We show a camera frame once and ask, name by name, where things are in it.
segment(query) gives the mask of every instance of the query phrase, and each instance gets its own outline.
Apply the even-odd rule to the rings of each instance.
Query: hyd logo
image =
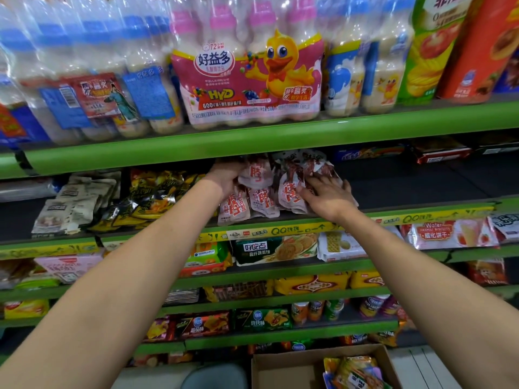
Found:
[[[207,93],[210,99],[219,99],[220,101],[234,97],[234,90],[231,89],[223,89],[222,91],[208,90]]]

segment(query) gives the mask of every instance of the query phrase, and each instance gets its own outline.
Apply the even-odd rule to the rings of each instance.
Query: pink bottle cap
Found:
[[[252,27],[275,24],[276,14],[272,10],[270,1],[254,4],[249,15],[249,21]]]
[[[287,13],[289,23],[297,23],[317,18],[315,0],[295,0],[294,7]]]
[[[209,24],[213,30],[222,30],[226,28],[235,28],[237,22],[229,5],[216,5],[211,11]]]
[[[187,32],[197,32],[198,27],[189,11],[173,12],[171,19],[171,32],[184,34]]]

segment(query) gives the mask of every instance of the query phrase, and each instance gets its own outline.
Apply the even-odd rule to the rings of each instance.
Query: cartoon duck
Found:
[[[245,73],[249,79],[261,80],[267,83],[269,92],[278,98],[283,98],[285,89],[295,86],[309,86],[314,83],[312,72],[302,65],[294,69],[299,60],[299,51],[294,40],[281,34],[277,29],[274,36],[267,40],[267,51],[263,60],[268,74],[262,73],[257,63]]]
[[[398,94],[398,79],[398,74],[393,73],[386,81],[386,87],[383,86],[384,80],[380,79],[378,83],[378,90],[384,93],[384,100],[382,101],[382,105],[392,104],[394,102],[395,97]]]
[[[360,95],[361,95],[361,92],[362,92],[362,83],[364,82],[364,79],[359,79],[359,80],[351,80],[351,85],[350,85],[350,93],[354,95],[354,105],[358,104],[359,103],[359,100],[360,100]]]

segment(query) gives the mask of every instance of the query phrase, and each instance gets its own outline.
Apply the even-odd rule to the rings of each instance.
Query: forearm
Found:
[[[4,364],[6,387],[110,387],[221,200],[218,183],[201,180],[77,281]]]
[[[345,213],[340,225],[363,246],[391,292],[463,387],[516,386],[516,309],[356,209]]]

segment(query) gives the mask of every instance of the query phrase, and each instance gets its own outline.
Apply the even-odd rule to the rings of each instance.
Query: barcode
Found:
[[[71,87],[60,88],[60,93],[69,108],[80,108],[79,102],[77,101],[76,96],[74,95],[74,91]]]

